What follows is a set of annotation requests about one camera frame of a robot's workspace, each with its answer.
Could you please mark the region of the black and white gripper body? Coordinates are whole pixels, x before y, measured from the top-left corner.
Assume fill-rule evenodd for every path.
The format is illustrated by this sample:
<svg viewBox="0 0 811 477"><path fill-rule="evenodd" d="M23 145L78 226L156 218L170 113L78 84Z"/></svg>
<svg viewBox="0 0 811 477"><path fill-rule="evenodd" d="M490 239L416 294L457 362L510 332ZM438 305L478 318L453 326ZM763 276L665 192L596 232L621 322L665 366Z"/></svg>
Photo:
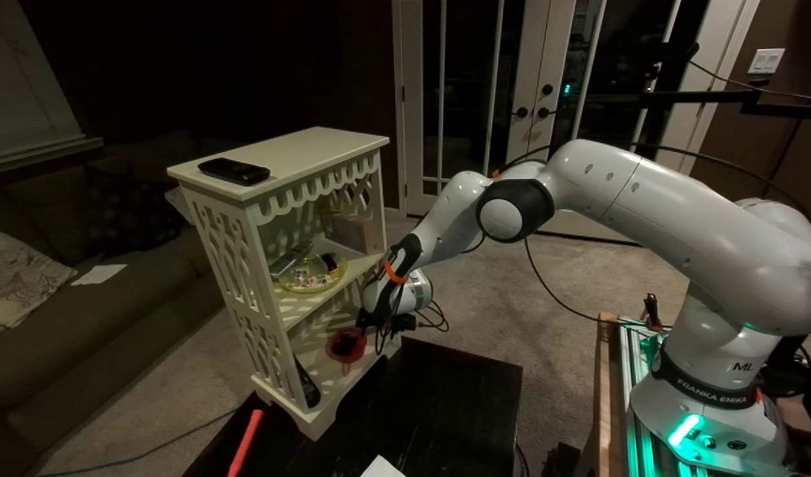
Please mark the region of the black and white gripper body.
<svg viewBox="0 0 811 477"><path fill-rule="evenodd" d="M360 329L404 332L416 326L416 312L434 296L434 285L425 269L412 269L406 277L373 272L360 292Z"/></svg>

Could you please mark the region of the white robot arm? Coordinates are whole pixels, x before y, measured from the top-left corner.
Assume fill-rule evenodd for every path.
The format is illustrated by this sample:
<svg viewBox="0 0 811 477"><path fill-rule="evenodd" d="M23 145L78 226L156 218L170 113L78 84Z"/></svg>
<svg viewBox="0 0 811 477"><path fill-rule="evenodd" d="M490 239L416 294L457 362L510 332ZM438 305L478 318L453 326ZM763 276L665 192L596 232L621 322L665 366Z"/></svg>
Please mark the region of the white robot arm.
<svg viewBox="0 0 811 477"><path fill-rule="evenodd" d="M710 185L600 141L571 141L546 162L487 178L453 175L429 211L380 261L360 320L376 326L418 302L406 284L421 267L490 239L518 243L572 210L690 277L653 389L716 407L758 400L755 374L773 345L811 332L811 222L772 198L727 198Z"/></svg>

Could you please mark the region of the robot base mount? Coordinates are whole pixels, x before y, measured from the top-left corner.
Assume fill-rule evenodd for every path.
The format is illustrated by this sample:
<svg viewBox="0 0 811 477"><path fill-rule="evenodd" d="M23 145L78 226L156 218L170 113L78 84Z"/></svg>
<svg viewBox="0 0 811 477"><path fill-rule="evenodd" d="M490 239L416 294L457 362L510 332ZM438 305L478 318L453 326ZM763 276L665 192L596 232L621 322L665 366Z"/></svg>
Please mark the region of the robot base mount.
<svg viewBox="0 0 811 477"><path fill-rule="evenodd" d="M714 389L665 354L665 329L604 316L583 477L811 477L811 432L760 386Z"/></svg>

